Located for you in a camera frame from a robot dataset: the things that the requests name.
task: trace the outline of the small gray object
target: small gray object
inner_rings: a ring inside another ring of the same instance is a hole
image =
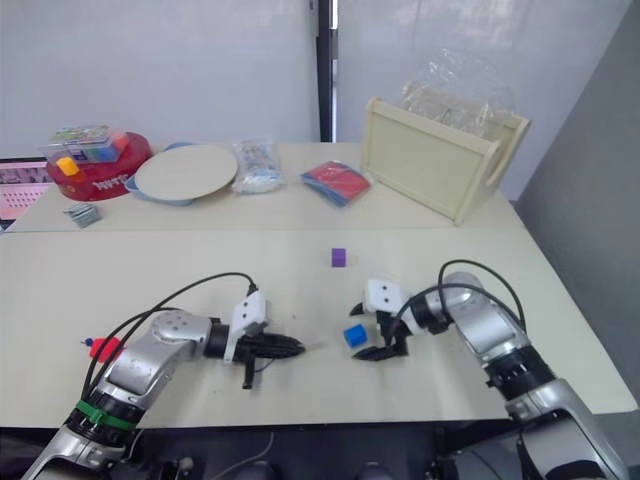
[[[100,217],[100,213],[98,213],[98,209],[89,203],[76,203],[71,208],[65,210],[64,213],[69,215],[71,220],[80,228],[88,227],[102,218]]]

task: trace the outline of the gray wall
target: gray wall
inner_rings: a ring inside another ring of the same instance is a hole
[[[517,209],[640,400],[640,2]],[[640,463],[640,415],[612,425]]]

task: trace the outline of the plastic package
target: plastic package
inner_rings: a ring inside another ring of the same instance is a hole
[[[351,200],[366,192],[369,181],[344,163],[331,161],[301,175],[302,181],[329,200],[344,207]]]
[[[238,173],[231,185],[238,193],[266,193],[275,190],[283,183],[280,159],[273,143],[251,139],[243,140],[231,146],[238,160]]]
[[[486,61],[434,48],[417,80],[408,82],[399,106],[463,132],[495,140],[513,110],[513,93]]]
[[[129,143],[124,132],[108,125],[82,125],[58,130],[43,147],[49,162],[71,157],[76,163],[113,163]]]

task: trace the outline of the purple cube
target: purple cube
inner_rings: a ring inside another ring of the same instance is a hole
[[[347,250],[345,248],[331,249],[331,266],[333,268],[344,268],[347,266]]]

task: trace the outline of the small cube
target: small cube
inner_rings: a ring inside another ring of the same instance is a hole
[[[347,250],[345,248],[331,249],[331,266],[333,268],[344,268],[347,266]]]
[[[351,348],[359,347],[363,343],[367,343],[367,331],[362,324],[359,323],[344,331],[344,339]]]

